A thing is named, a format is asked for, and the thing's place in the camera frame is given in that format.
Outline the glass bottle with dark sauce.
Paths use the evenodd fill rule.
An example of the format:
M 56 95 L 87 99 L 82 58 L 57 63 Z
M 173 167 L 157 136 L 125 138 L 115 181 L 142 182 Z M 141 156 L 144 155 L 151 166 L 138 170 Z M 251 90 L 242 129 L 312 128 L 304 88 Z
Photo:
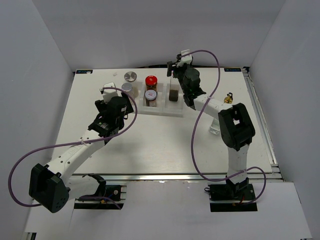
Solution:
M 169 101 L 177 102 L 179 99 L 180 84 L 177 78 L 171 77 L 169 83 Z

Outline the red-cap brown sauce bottle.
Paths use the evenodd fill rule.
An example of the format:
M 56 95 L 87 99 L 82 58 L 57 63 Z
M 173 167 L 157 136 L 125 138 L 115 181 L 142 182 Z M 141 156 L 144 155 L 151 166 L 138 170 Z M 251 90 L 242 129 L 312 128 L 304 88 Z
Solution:
M 154 75 L 149 75 L 145 78 L 145 89 L 148 90 L 153 90 L 156 93 L 158 92 L 157 90 L 158 86 L 158 78 Z

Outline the white blue-label silver-lid shaker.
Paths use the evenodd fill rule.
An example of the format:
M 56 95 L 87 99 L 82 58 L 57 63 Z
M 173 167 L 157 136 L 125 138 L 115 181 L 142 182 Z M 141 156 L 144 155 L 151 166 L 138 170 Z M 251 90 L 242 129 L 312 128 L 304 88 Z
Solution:
M 134 88 L 133 88 L 133 85 L 129 82 L 125 82 L 122 84 L 121 86 L 121 89 L 123 91 L 125 91 L 126 93 L 128 93 L 133 99 L 135 99 L 135 96 L 134 96 Z

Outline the white-lid dark spice jar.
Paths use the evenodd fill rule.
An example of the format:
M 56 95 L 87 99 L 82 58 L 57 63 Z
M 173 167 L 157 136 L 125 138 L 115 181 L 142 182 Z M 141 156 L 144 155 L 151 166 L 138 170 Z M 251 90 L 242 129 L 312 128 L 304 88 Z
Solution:
M 145 102 L 147 107 L 157 106 L 157 92 L 155 90 L 147 90 L 144 94 Z

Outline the beige powder silver-lid jar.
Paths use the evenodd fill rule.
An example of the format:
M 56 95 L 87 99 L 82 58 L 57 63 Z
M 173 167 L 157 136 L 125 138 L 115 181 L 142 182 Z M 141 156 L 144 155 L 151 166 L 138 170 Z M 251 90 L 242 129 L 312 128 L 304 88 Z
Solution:
M 133 96 L 137 98 L 139 96 L 137 74 L 134 71 L 128 71 L 124 74 L 124 80 L 132 85 Z

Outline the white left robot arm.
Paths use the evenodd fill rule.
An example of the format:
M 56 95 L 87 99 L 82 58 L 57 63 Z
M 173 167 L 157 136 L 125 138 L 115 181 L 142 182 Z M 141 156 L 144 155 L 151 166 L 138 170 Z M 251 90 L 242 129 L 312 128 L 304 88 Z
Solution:
M 37 164 L 31 170 L 29 195 L 51 213 L 60 211 L 72 199 L 105 200 L 106 180 L 98 174 L 88 173 L 73 178 L 74 172 L 112 138 L 124 130 L 128 114 L 136 113 L 137 106 L 125 92 L 107 102 L 97 100 L 99 111 L 79 142 L 71 146 L 46 165 Z

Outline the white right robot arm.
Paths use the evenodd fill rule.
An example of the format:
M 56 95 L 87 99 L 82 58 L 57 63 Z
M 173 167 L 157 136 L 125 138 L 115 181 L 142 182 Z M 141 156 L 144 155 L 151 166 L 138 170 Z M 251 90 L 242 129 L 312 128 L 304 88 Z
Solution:
M 228 149 L 228 171 L 222 179 L 228 185 L 226 195 L 236 200 L 244 193 L 244 187 L 249 182 L 247 174 L 247 155 L 249 146 L 256 134 L 254 125 L 244 104 L 228 104 L 216 100 L 206 94 L 201 87 L 200 72 L 190 63 L 167 63 L 167 76 L 178 80 L 185 104 L 199 112 L 191 134 L 190 150 L 193 165 L 198 174 L 206 180 L 199 170 L 194 153 L 195 134 L 200 117 L 207 114 L 218 123 L 222 141 Z

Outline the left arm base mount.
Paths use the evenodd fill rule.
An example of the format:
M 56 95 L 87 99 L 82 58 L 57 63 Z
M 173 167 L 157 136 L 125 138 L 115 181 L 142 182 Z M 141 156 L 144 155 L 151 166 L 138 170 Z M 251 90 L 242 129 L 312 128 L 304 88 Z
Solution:
M 87 174 L 82 178 L 89 178 L 98 183 L 93 194 L 85 194 L 74 202 L 76 210 L 121 210 L 124 206 L 127 187 L 121 184 L 108 183 L 102 176 Z

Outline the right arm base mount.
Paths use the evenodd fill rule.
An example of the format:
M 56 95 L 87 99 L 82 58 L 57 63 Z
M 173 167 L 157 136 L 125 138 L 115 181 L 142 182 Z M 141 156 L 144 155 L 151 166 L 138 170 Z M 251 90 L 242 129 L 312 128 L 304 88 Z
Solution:
M 252 184 L 242 189 L 238 193 L 233 193 L 227 184 L 211 184 L 204 188 L 209 195 L 210 211 L 212 213 L 232 213 L 232 212 L 257 212 L 258 207 Z

